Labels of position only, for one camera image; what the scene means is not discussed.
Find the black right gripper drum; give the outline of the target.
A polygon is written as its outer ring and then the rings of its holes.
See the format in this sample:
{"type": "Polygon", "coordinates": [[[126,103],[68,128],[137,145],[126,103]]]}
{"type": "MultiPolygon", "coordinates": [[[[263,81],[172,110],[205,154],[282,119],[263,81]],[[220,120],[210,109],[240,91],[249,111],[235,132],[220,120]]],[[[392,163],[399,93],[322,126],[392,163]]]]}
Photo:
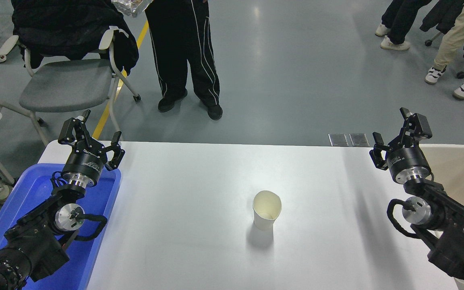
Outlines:
{"type": "Polygon", "coordinates": [[[431,167],[422,150],[414,147],[390,147],[385,155],[385,161],[392,180],[412,180],[427,178],[431,175],[431,167]]]}

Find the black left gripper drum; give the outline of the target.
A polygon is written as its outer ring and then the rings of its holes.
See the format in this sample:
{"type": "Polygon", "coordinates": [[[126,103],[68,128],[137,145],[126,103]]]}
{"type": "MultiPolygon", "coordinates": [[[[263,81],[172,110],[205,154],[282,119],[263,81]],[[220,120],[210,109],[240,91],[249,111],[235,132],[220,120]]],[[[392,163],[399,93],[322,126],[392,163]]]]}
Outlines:
{"type": "Polygon", "coordinates": [[[85,142],[77,142],[72,148],[66,165],[62,170],[62,178],[65,180],[73,180],[74,176],[85,176],[90,183],[96,183],[101,176],[105,160],[101,159],[101,155],[106,157],[102,152],[103,145],[87,145],[85,142]]]}

